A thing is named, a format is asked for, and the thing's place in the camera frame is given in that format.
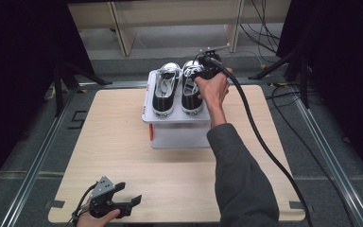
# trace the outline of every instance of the person's left hand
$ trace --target person's left hand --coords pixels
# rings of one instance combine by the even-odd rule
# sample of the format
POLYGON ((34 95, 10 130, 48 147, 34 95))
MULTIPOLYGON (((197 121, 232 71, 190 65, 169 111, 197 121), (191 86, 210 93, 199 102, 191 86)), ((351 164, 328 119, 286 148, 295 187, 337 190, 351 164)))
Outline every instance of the person's left hand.
POLYGON ((81 214, 78 218, 78 227, 104 227, 108 222, 120 214, 120 210, 112 210, 102 218, 94 218, 90 215, 89 211, 82 213, 83 214, 81 214))

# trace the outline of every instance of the shoe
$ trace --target shoe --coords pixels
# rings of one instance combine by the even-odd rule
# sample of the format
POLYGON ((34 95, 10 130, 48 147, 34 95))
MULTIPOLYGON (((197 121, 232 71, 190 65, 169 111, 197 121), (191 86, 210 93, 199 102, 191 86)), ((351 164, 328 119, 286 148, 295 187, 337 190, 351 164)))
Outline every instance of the shoe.
POLYGON ((187 115, 198 115, 202 111, 202 99, 199 99, 199 87, 191 75, 202 71, 198 61, 188 61, 182 68, 181 108, 187 115))
POLYGON ((173 62, 167 63, 157 70, 152 107, 158 117, 168 117, 172 114, 173 100, 181 74, 182 70, 173 62))

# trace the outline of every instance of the person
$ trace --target person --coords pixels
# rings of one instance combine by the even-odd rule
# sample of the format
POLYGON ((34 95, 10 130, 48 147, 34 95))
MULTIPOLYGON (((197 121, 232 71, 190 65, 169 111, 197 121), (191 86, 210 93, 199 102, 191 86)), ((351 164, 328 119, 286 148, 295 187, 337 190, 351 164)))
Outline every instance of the person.
MULTIPOLYGON (((234 126, 226 120, 223 100, 229 93, 227 76, 219 73, 209 80, 197 77, 195 83, 211 119, 207 138, 216 157, 215 191, 220 226, 278 226, 279 208, 271 184, 234 126)), ((117 215, 109 213, 96 219, 87 212, 80 216, 78 227, 103 227, 117 215)))

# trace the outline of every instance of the floor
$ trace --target floor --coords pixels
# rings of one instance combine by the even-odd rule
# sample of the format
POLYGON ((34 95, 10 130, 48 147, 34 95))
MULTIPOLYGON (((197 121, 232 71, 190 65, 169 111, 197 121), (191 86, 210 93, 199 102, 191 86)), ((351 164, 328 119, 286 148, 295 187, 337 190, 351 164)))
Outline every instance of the floor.
MULTIPOLYGON (((259 25, 253 25, 253 28, 257 30, 259 27, 259 25)), ((279 36, 283 25, 274 24, 268 27, 274 35, 279 36)), ((244 28, 258 38, 247 26, 244 28)), ((113 81, 113 86, 105 89, 144 86, 150 70, 160 68, 169 61, 183 64, 194 58, 201 49, 219 47, 227 43, 223 26, 145 27, 138 29, 132 51, 128 57, 124 57, 113 31, 109 29, 81 30, 79 34, 95 73, 113 81)), ((261 41, 265 43, 268 39, 262 37, 261 41)), ((335 183, 339 181, 332 176, 334 170, 328 166, 327 159, 324 158, 317 140, 305 122, 300 100, 297 96, 290 94, 294 86, 281 87, 276 91, 276 95, 283 95, 273 98, 278 108, 272 101, 271 95, 275 87, 269 85, 284 81, 285 66, 263 80, 247 79, 261 72, 263 64, 271 65, 278 58, 263 47, 258 48, 258 45, 253 43, 242 29, 239 31, 236 53, 230 53, 227 49, 217 53, 225 65, 233 68, 235 76, 241 83, 260 85, 265 96, 268 97, 269 109, 285 149, 285 155, 293 177, 310 207, 314 226, 350 226, 341 199, 327 176, 330 176, 335 183)), ((47 215, 78 140, 81 131, 80 120, 85 119, 95 92, 100 89, 94 85, 90 86, 91 82, 88 79, 83 77, 78 79, 85 89, 75 93, 64 91, 64 96, 70 101, 61 119, 55 117, 55 94, 52 90, 47 91, 46 103, 32 120, 25 131, 24 138, 18 142, 2 167, 0 171, 0 226, 6 226, 8 218, 13 218, 11 226, 66 226, 66 223, 49 222, 47 215), (58 129, 51 134, 52 141, 47 142, 45 137, 51 133, 52 125, 56 123, 58 129), (40 163, 36 164, 38 157, 41 157, 40 163), (35 171, 35 178, 30 183, 29 191, 23 194, 23 203, 17 206, 19 212, 15 213, 17 214, 15 217, 6 217, 8 211, 13 208, 12 202, 16 199, 16 195, 25 188, 22 184, 33 171, 35 171)), ((358 209, 363 212, 363 164, 350 143, 344 141, 344 132, 328 107, 322 103, 315 85, 309 87, 309 100, 310 113, 314 116, 339 165, 359 197, 359 201, 362 202, 362 207, 348 209, 350 217, 354 220, 354 226, 363 226, 358 218, 358 209)), ((155 224, 155 226, 216 226, 216 224, 167 223, 155 224)), ((308 224, 306 220, 303 220, 282 222, 281 226, 308 226, 308 224)))

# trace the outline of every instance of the dark gray sleeve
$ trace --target dark gray sleeve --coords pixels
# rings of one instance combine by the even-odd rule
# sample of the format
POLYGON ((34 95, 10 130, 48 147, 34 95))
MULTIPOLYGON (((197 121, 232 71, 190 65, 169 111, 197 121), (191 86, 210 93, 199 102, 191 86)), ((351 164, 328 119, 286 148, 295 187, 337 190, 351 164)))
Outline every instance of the dark gray sleeve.
POLYGON ((234 126, 216 126, 207 137, 216 157, 220 226, 277 226, 279 208, 270 182, 234 126))

